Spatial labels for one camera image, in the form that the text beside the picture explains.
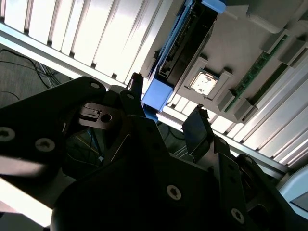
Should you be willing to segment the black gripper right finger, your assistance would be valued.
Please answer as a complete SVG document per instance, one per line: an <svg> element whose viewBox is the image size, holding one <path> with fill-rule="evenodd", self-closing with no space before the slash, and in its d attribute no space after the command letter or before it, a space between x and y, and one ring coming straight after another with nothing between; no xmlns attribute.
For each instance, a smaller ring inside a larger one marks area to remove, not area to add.
<svg viewBox="0 0 308 231"><path fill-rule="evenodd" d="M289 205L257 162L245 155L231 155L228 143L214 134L207 110L197 105L183 123L188 153L206 167L214 215L229 231L287 231Z"/></svg>

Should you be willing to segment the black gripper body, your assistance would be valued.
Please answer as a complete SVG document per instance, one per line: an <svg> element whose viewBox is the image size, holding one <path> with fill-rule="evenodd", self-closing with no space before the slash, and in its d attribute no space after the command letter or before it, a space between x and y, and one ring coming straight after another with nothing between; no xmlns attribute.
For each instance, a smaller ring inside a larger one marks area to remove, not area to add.
<svg viewBox="0 0 308 231"><path fill-rule="evenodd" d="M129 154L69 185L54 231L303 231L306 221L257 164L216 154L204 169L167 154Z"/></svg>

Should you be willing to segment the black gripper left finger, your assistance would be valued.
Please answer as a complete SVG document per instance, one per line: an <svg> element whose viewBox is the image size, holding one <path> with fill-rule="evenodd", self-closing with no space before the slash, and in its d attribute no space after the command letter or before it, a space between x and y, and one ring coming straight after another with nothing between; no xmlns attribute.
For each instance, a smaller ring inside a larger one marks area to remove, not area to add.
<svg viewBox="0 0 308 231"><path fill-rule="evenodd" d="M106 133L99 168L129 156L134 165L168 170L166 146L155 122L146 117L139 93L80 77L1 108L1 173L69 173L66 141L88 128Z"/></svg>

